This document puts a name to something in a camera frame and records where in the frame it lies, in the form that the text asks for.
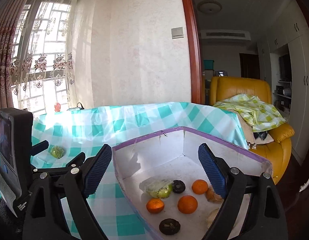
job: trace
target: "chair backrest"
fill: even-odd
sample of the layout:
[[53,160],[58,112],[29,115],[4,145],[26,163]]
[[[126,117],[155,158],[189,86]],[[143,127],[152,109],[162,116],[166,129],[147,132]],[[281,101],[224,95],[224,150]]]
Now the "chair backrest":
[[238,94],[258,96],[261,101],[272,104],[270,87],[266,81],[251,78],[212,77],[209,91],[211,106]]

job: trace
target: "dark round fruit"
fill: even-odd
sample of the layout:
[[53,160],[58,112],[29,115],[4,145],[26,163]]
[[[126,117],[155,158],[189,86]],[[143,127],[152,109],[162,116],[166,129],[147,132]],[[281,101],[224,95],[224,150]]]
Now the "dark round fruit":
[[173,192],[174,193],[182,193],[186,189],[185,184],[181,180],[174,180],[173,181]]
[[172,218],[162,220],[159,225],[159,230],[166,236],[171,236],[179,232],[180,223]]

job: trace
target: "dark wooden floor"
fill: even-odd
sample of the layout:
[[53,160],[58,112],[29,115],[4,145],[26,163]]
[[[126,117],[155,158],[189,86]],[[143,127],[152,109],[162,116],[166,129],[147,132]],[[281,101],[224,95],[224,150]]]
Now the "dark wooden floor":
[[309,239],[309,186],[299,193],[305,183],[302,169],[291,155],[287,170],[277,184],[285,208],[289,240]]

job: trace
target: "pink curtain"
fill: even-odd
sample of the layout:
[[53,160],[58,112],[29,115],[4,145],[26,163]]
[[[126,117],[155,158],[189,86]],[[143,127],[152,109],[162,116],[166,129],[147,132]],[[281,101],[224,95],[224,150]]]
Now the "pink curtain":
[[27,0],[8,0],[0,10],[0,109],[13,107],[11,51],[18,19]]

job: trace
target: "blue gripper pad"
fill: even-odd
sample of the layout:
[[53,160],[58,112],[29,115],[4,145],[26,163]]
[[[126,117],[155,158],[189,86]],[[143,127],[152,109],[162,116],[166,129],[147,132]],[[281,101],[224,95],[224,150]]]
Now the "blue gripper pad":
[[208,148],[208,146],[206,146],[206,144],[202,144],[199,146],[198,157],[202,167],[204,168],[208,176],[213,190],[223,199],[225,199],[228,195],[226,189],[226,179],[223,176],[219,167],[217,166],[215,156]]
[[103,145],[97,155],[94,157],[91,167],[84,178],[84,195],[89,196],[96,193],[96,189],[109,166],[112,158],[111,147],[107,144]]

